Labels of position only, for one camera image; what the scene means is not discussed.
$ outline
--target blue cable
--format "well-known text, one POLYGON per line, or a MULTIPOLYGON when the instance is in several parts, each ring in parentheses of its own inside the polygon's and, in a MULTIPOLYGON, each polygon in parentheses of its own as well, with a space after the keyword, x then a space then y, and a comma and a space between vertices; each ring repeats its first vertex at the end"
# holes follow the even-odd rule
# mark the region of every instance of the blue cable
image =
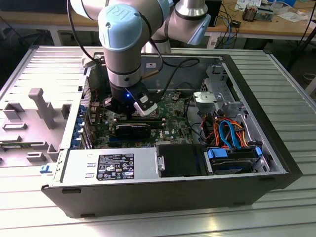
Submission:
POLYGON ((228 146, 229 149, 232 149, 231 144, 228 141, 226 141, 225 136, 223 134, 223 128, 224 128, 225 124, 228 124, 229 129, 231 130, 232 141, 233 141, 234 147, 236 147, 237 149, 241 149, 241 146, 239 145, 238 139, 235 136, 233 125, 229 121, 226 121, 226 120, 222 121, 221 124, 219 125, 219 135, 220 135, 222 141, 228 146))
POLYGON ((229 21, 227 20, 226 17, 222 16, 221 18, 226 21, 226 23, 228 25, 228 29, 229 29, 228 39, 227 39, 226 46, 225 46, 225 48, 227 48, 229 43, 230 43, 230 41, 231 41, 232 28, 231 28, 231 25, 229 24, 229 21))

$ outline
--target wooden table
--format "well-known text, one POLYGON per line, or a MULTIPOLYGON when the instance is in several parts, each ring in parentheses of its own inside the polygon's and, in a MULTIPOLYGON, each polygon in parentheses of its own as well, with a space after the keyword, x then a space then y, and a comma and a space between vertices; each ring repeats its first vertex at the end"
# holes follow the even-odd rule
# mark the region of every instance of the wooden table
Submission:
MULTIPOLYGON (((266 21, 243 21, 242 11, 235 10, 236 0, 224 0, 224 6, 229 15, 232 16, 233 20, 241 22, 241 26, 238 32, 238 38, 257 38, 257 39, 273 39, 273 40, 300 40, 304 34, 304 31, 307 27, 306 21, 291 22, 285 20, 279 16, 274 16, 272 22, 266 21)), ((315 2, 296 2, 294 8, 312 11, 315 2)), ((209 48, 212 47, 214 42, 217 41, 217 38, 223 36, 227 30, 224 22, 221 19, 217 20, 215 27, 209 27, 207 35, 210 36, 209 48)), ((312 32, 312 29, 309 28, 306 36, 312 32)))
MULTIPOLYGON (((272 22, 243 21, 242 12, 234 10, 235 5, 233 3, 236 0, 224 0, 223 2, 227 12, 234 16, 233 19, 241 22, 238 33, 239 38, 300 40, 306 29, 306 22, 304 21, 293 23, 278 16, 274 16, 272 22)), ((311 11, 314 3, 314 1, 307 3, 296 2, 294 7, 306 8, 311 11)), ((62 45, 59 35, 60 31, 71 30, 67 15, 29 12, 0 12, 0 15, 14 28, 49 30, 55 45, 62 45)), ((73 20, 78 31, 98 31, 96 21, 91 21, 75 13, 73 13, 73 20)), ((7 25, 0 23, 0 26, 4 28, 7 25)), ((210 36, 209 46, 212 40, 217 40, 226 30, 227 28, 221 19, 217 20, 215 27, 209 27, 206 33, 207 36, 210 36)))

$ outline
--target sticker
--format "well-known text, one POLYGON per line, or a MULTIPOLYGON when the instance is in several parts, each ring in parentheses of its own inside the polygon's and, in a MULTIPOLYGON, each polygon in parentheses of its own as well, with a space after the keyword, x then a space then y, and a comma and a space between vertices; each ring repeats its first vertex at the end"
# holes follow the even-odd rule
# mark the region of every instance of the sticker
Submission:
POLYGON ((156 63, 146 63, 146 68, 156 68, 156 63))
POLYGON ((100 155, 97 179, 134 179, 134 154, 100 155))

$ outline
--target aluminum extrusion table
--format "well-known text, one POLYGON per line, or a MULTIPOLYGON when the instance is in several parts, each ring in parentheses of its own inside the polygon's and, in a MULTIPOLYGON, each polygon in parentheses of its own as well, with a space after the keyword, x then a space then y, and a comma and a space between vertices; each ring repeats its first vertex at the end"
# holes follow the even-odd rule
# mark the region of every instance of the aluminum extrusion table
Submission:
MULTIPOLYGON (((276 58, 263 51, 173 49, 173 52, 229 54, 304 176, 285 190, 266 194, 252 206, 71 219, 40 191, 52 175, 41 175, 39 166, 0 168, 0 236, 315 236, 314 101, 276 58)), ((74 91, 84 83, 81 56, 78 47, 30 49, 2 88, 0 106, 10 101, 12 93, 25 98, 27 103, 32 85, 53 87, 55 90, 46 94, 53 106, 65 101, 71 103, 74 91)))

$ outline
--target light blue joint cap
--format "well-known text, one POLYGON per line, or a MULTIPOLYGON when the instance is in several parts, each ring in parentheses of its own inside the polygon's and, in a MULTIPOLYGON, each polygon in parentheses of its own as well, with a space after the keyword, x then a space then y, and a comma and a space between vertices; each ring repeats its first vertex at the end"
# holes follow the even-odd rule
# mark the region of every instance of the light blue joint cap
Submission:
POLYGON ((188 44, 198 45, 201 43, 210 21, 211 21, 211 16, 208 14, 205 17, 205 19, 203 20, 203 22, 200 24, 198 30, 195 32, 195 34, 189 40, 188 44))
POLYGON ((99 13, 98 23, 102 46, 114 52, 134 46, 143 30, 139 12, 126 4, 104 7, 99 13))
POLYGON ((170 0, 157 0, 157 1, 159 2, 160 7, 162 9, 163 21, 165 21, 165 19, 169 15, 169 11, 170 11, 170 6, 169 6, 170 5, 170 0))
POLYGON ((70 3, 77 14, 89 18, 84 11, 81 0, 70 0, 70 3))

